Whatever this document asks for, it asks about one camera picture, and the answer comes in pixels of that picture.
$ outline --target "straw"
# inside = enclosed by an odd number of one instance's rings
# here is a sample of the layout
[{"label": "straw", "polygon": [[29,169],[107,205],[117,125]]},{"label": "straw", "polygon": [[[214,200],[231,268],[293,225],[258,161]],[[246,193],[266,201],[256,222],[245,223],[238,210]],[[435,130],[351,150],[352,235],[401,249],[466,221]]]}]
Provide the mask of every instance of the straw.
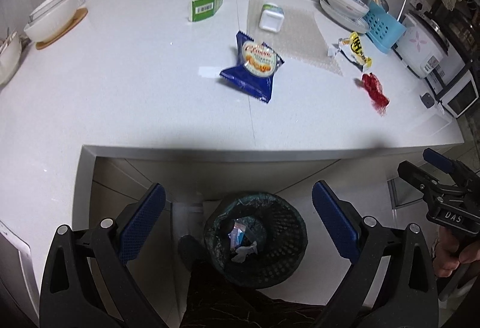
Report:
[{"label": "straw", "polygon": [[403,1],[402,9],[400,10],[400,13],[398,14],[397,21],[399,21],[399,20],[400,20],[400,16],[402,16],[403,9],[405,8],[405,3],[406,3],[406,2],[407,2],[407,0],[404,0],[404,1]]}]

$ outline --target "wooden coaster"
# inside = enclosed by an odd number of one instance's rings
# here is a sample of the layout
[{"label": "wooden coaster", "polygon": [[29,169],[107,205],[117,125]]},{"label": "wooden coaster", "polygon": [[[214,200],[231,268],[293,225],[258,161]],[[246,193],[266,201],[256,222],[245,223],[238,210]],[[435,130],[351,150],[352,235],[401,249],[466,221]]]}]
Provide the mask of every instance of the wooden coaster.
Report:
[{"label": "wooden coaster", "polygon": [[79,24],[85,16],[87,16],[88,10],[87,8],[79,8],[77,9],[77,12],[75,12],[75,15],[73,16],[72,22],[66,27],[62,32],[60,32],[54,39],[48,41],[48,42],[37,42],[35,47],[37,50],[42,50],[48,46],[50,46],[52,43],[55,43],[58,41],[61,37],[63,37],[66,33],[68,33],[72,28],[74,28],[77,24]]}]

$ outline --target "bubble wrap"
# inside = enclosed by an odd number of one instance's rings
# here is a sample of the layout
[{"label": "bubble wrap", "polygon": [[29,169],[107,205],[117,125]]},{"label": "bubble wrap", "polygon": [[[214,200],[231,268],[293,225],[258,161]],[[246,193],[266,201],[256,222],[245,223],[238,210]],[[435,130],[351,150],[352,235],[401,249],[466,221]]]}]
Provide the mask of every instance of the bubble wrap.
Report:
[{"label": "bubble wrap", "polygon": [[335,58],[327,56],[328,46],[323,39],[313,12],[284,7],[285,20],[278,33],[258,27],[263,0],[250,0],[248,4],[247,32],[255,41],[265,42],[281,57],[290,57],[329,70],[342,76]]}]

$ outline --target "blue snack bag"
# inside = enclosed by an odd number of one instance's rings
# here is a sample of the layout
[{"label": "blue snack bag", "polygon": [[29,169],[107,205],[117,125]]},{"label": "blue snack bag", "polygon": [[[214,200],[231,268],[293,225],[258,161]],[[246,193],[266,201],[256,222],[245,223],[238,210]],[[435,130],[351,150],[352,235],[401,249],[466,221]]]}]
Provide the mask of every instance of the blue snack bag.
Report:
[{"label": "blue snack bag", "polygon": [[273,75],[284,61],[266,43],[255,43],[241,31],[237,32],[237,48],[237,65],[222,70],[220,75],[268,103],[272,98]]}]

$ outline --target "stacked bowls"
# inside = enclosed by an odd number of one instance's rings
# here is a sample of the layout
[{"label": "stacked bowls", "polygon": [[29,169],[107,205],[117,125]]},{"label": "stacked bowls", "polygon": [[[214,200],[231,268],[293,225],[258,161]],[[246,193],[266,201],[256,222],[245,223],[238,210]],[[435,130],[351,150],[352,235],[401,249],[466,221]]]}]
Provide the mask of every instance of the stacked bowls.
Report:
[{"label": "stacked bowls", "polygon": [[24,28],[34,42],[48,42],[62,33],[72,22],[78,0],[45,0],[30,14]]},{"label": "stacked bowls", "polygon": [[361,0],[327,0],[338,13],[352,20],[363,18],[370,10]]}]

